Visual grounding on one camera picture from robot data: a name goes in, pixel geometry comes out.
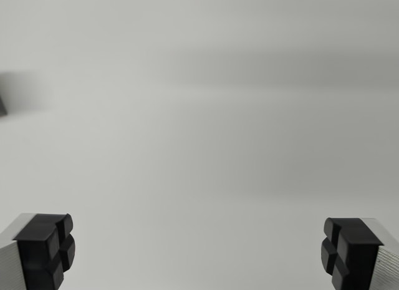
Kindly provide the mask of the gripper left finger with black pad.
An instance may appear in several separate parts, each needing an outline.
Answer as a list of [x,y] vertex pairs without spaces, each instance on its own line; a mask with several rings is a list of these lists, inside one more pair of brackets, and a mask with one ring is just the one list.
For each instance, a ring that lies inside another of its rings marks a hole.
[[1,289],[59,289],[75,258],[70,214],[22,213],[1,232]]

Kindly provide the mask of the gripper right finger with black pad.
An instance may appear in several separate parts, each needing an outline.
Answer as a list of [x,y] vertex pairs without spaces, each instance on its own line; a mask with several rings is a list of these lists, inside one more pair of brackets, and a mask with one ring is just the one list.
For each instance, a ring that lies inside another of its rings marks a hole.
[[327,218],[321,262],[337,290],[398,289],[398,240],[374,218]]

